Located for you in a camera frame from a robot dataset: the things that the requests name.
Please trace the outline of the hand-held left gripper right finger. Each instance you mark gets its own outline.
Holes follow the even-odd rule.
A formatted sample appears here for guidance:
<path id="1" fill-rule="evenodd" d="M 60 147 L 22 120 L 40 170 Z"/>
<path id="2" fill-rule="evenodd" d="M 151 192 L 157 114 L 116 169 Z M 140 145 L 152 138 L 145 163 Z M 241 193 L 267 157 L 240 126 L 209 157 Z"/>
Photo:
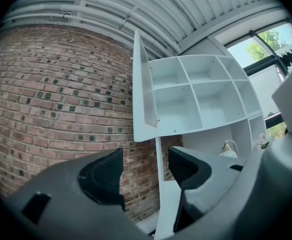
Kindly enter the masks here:
<path id="1" fill-rule="evenodd" d="M 238 178 L 246 159 L 172 146 L 168 150 L 168 163 L 181 189 L 173 227 L 178 232 L 219 204 Z"/>

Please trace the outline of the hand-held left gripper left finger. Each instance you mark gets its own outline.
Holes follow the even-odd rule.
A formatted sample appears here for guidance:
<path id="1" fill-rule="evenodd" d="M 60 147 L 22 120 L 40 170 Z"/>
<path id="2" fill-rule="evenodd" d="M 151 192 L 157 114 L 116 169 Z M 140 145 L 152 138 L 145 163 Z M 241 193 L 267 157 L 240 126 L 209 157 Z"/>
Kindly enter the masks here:
<path id="1" fill-rule="evenodd" d="M 120 194 L 121 148 L 50 166 L 5 200 L 36 240 L 143 240 Z"/>

